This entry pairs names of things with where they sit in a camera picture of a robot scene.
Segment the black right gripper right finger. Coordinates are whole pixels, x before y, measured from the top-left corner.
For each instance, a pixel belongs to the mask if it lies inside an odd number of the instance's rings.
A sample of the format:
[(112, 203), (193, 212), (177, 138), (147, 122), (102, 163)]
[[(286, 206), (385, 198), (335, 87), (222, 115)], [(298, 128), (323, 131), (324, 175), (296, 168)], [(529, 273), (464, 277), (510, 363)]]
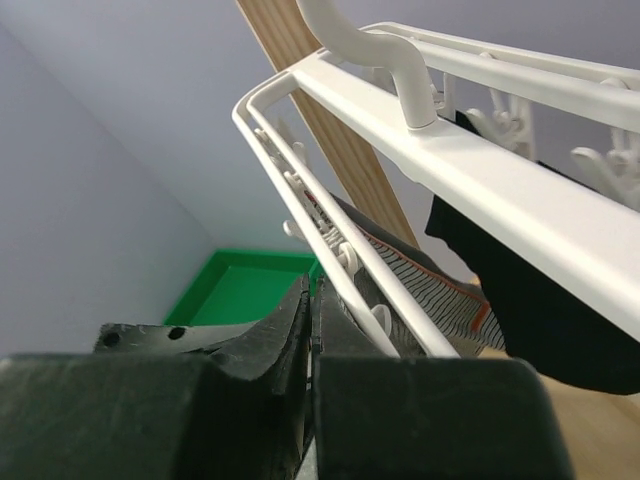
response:
[(312, 359), (321, 355), (385, 356), (351, 318), (327, 277), (317, 280), (312, 301)]

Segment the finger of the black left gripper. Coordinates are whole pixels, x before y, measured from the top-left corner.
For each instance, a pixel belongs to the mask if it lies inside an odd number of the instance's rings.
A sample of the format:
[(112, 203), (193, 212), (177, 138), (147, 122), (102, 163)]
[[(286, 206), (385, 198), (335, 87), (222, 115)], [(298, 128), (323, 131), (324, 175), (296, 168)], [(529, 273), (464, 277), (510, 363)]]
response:
[(230, 341), (257, 321), (233, 325), (164, 326), (143, 324), (104, 324), (93, 352), (178, 354), (206, 349)]

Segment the white clip hanger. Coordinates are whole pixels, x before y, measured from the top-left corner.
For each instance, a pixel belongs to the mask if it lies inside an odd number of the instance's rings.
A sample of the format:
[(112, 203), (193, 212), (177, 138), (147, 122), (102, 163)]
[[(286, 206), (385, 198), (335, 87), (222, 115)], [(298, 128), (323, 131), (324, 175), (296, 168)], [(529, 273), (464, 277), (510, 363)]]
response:
[[(639, 131), (634, 69), (512, 48), (393, 22), (356, 28), (331, 1), (239, 5), (277, 73), (232, 118), (359, 328), (397, 351), (300, 197), (309, 191), (421, 348), (455, 351), (264, 111), (302, 91), (391, 160), (630, 338), (639, 335), (639, 216), (536, 166), (437, 113), (431, 70), (586, 118)], [(275, 26), (284, 26), (277, 33)]]

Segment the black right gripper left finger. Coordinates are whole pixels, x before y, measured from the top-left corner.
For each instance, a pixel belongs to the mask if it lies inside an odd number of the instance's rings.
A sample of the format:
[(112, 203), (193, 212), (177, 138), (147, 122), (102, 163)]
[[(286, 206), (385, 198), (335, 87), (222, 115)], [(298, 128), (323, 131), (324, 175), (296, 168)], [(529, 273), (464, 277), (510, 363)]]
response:
[(286, 395), (306, 381), (310, 279), (303, 274), (266, 317), (210, 354), (227, 378)]

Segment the striped grey boxer underwear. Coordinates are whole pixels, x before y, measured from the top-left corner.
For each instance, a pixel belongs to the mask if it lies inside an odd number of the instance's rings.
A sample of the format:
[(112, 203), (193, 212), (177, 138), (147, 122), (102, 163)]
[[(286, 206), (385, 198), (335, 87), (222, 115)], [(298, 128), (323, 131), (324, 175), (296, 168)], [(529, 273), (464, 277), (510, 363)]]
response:
[[(303, 200), (325, 243), (364, 302), (372, 309), (383, 308), (379, 323), (396, 351), (402, 357), (423, 356), (425, 352), (418, 341), (315, 197), (305, 192)], [(453, 279), (421, 250), (384, 230), (342, 199), (336, 202), (460, 356), (477, 357), (487, 348), (506, 350), (501, 327), (479, 287)]]

